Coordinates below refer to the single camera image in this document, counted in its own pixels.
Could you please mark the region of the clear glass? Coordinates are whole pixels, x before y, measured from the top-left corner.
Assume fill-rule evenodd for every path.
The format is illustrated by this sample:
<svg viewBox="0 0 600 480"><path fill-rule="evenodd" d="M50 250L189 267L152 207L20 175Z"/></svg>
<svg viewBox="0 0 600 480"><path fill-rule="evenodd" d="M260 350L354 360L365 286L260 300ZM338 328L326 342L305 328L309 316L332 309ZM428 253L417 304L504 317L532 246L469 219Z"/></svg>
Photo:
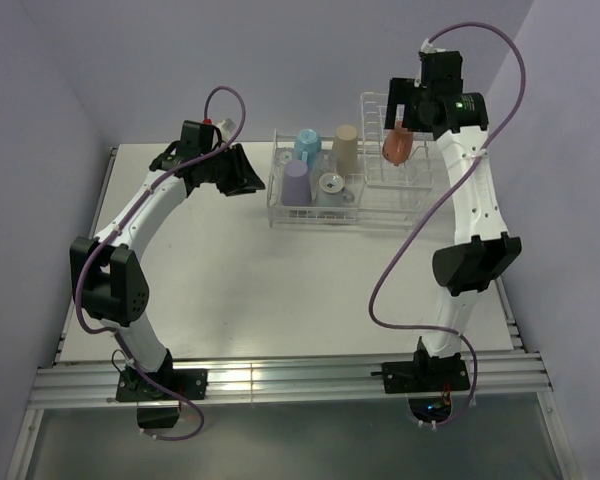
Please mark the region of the clear glass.
<svg viewBox="0 0 600 480"><path fill-rule="evenodd" d="M337 171L338 157L332 152L322 152L316 160L314 170L320 175L325 173L334 173Z"/></svg>
<svg viewBox="0 0 600 480"><path fill-rule="evenodd" d="M276 169L284 169L286 164L295 158L295 150L293 148L277 148L274 153L273 166Z"/></svg>

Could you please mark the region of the purple tumbler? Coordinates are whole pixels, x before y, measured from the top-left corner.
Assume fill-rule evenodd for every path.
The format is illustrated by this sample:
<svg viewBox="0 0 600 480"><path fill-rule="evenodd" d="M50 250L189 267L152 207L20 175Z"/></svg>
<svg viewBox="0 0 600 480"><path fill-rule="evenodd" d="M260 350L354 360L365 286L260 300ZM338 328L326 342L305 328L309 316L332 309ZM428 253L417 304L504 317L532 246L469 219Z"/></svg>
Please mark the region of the purple tumbler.
<svg viewBox="0 0 600 480"><path fill-rule="evenodd" d="M309 170L301 160L285 165L281 187L281 202L285 206L310 206L312 202Z"/></svg>

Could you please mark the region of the orange espresso cup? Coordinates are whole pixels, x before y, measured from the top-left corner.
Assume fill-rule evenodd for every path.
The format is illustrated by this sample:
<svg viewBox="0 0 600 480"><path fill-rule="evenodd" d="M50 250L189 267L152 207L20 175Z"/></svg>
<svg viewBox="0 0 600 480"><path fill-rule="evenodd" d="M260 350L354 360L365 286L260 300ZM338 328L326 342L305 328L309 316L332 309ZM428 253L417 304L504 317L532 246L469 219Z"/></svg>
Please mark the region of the orange espresso cup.
<svg viewBox="0 0 600 480"><path fill-rule="evenodd" d="M402 125L402 118L397 118L394 127L388 131L384 140L381 149L382 157L398 167L410 158L413 143L414 133Z"/></svg>

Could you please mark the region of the beige tall tumbler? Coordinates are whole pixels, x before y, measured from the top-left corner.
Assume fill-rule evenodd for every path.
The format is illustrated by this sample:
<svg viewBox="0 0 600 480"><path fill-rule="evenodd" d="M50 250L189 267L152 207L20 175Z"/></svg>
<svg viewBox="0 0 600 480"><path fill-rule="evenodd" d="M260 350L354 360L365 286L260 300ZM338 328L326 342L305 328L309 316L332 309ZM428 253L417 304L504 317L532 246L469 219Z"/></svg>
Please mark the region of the beige tall tumbler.
<svg viewBox="0 0 600 480"><path fill-rule="evenodd" d="M340 125L336 131L331 149L336 157L336 171L342 176L358 171L358 131L354 125Z"/></svg>

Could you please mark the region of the light blue faceted mug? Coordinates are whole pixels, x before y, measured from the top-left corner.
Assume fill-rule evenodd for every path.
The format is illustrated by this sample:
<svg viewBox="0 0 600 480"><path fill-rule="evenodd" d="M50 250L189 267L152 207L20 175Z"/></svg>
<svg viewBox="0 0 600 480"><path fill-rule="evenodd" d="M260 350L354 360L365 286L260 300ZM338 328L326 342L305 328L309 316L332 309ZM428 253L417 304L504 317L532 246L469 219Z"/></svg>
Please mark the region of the light blue faceted mug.
<svg viewBox="0 0 600 480"><path fill-rule="evenodd" d="M320 134L314 129L303 129L295 137L295 157L310 166L322 149Z"/></svg>

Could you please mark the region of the pale blue teacup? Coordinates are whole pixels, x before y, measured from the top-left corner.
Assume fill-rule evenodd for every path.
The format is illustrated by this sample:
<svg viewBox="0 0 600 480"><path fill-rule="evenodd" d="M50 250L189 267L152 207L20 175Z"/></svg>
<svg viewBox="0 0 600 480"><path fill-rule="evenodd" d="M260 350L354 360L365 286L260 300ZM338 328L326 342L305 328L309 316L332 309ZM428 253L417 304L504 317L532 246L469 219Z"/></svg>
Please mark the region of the pale blue teacup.
<svg viewBox="0 0 600 480"><path fill-rule="evenodd" d="M315 204L321 208L344 208L353 205L354 193L337 173L325 173L318 181Z"/></svg>

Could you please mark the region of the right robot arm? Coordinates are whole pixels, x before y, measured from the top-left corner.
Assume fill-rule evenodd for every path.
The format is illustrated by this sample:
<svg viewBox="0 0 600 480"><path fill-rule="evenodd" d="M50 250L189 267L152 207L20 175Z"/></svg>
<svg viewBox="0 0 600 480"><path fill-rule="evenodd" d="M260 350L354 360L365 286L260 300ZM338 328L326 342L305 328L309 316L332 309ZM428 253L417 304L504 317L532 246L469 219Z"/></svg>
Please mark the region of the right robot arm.
<svg viewBox="0 0 600 480"><path fill-rule="evenodd" d="M467 391L472 370L460 353L464 332L479 299L522 251L502 219L486 142L484 98L466 93L457 51L422 48L415 79L390 82L385 126L432 134L450 183L444 200L455 215L454 243L436 251L432 271L440 287L435 323L419 338L410 361L381 367L388 394Z"/></svg>

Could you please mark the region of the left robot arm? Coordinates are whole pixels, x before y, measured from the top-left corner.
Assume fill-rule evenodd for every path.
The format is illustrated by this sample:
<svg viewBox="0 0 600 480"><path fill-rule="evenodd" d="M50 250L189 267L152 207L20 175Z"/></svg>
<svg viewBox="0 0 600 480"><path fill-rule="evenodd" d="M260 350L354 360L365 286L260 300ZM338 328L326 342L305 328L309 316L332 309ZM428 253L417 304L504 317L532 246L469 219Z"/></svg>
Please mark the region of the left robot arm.
<svg viewBox="0 0 600 480"><path fill-rule="evenodd" d="M194 189L211 184L227 196L253 194L265 185L243 147L232 142L230 119L186 121L178 140L149 165L132 199L94 237L70 246L73 299L79 322L99 321L88 333L110 332L125 357L121 374L134 400L163 400L181 393L169 350L150 324L149 285L142 256L167 217Z"/></svg>

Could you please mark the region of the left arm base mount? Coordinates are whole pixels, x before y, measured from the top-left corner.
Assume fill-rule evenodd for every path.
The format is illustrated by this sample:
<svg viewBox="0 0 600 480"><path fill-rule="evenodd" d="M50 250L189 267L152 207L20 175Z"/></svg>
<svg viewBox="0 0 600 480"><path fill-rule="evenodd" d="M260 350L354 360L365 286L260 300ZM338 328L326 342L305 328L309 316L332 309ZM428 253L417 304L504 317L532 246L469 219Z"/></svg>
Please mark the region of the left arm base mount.
<svg viewBox="0 0 600 480"><path fill-rule="evenodd" d="M120 371L115 401L136 405L141 429L159 433L173 428L185 408L199 412L196 401L206 397L206 369L176 369L156 380L164 380L165 385L156 387L130 367Z"/></svg>

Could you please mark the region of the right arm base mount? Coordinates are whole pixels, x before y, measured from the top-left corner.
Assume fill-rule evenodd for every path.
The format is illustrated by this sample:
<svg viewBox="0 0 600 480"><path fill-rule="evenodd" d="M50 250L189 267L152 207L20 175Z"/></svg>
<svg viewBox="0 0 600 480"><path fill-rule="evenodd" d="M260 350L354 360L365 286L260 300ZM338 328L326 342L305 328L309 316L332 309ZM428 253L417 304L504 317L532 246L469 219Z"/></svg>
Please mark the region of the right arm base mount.
<svg viewBox="0 0 600 480"><path fill-rule="evenodd" d="M408 400L415 423L432 430L454 417L453 393L469 393L473 400L475 388L469 379L465 361L459 354L431 359L414 357L410 361L384 362L371 373L382 380L387 395L421 394Z"/></svg>

